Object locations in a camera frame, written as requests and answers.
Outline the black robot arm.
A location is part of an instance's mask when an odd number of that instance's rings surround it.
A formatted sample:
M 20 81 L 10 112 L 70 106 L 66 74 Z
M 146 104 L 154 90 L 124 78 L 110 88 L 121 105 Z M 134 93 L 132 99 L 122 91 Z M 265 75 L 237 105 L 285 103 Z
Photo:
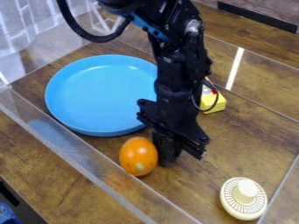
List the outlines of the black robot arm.
M 190 0 L 97 0 L 100 6 L 146 32 L 157 75 L 156 100 L 137 101 L 137 119 L 152 128 L 158 164 L 186 151 L 202 158 L 209 137 L 196 122 L 201 86 L 210 74 L 200 13 Z

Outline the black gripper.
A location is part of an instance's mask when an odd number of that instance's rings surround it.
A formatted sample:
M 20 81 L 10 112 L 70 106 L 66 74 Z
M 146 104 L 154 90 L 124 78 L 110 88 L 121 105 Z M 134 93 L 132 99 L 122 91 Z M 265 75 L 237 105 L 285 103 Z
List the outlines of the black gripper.
M 158 165 L 169 165 L 185 151 L 196 159 L 205 156 L 209 137 L 197 124 L 201 85 L 184 87 L 177 92 L 154 84 L 156 101 L 140 99 L 137 120 L 152 129 Z

